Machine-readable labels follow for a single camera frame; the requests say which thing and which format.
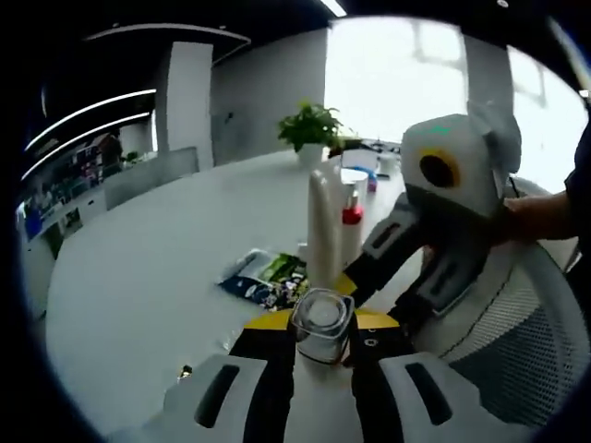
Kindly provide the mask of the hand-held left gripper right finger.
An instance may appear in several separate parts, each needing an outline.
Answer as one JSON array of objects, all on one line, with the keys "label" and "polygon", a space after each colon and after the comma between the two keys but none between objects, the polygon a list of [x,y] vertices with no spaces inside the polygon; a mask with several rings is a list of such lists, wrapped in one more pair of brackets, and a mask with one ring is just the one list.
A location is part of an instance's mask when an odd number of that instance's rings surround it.
[{"label": "hand-held left gripper right finger", "polygon": [[350,326],[352,391],[366,442],[483,442],[478,389],[417,353],[393,318],[358,309]]}]

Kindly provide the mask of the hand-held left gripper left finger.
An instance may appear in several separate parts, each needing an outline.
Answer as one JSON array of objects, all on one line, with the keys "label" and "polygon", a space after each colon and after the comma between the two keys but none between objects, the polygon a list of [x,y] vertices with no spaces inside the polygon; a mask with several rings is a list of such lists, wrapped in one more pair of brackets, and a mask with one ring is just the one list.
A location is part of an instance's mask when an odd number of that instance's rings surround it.
[{"label": "hand-held left gripper left finger", "polygon": [[213,354],[164,397],[162,442],[282,442],[294,395],[292,311],[249,321],[229,353]]}]

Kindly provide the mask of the person's right hand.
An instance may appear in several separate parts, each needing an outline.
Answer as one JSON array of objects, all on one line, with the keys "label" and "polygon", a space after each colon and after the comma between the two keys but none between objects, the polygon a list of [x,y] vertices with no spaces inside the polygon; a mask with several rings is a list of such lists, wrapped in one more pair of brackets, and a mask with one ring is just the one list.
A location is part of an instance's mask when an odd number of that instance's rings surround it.
[{"label": "person's right hand", "polygon": [[494,244],[565,240],[576,235],[571,204],[565,192],[505,198],[491,228]]}]

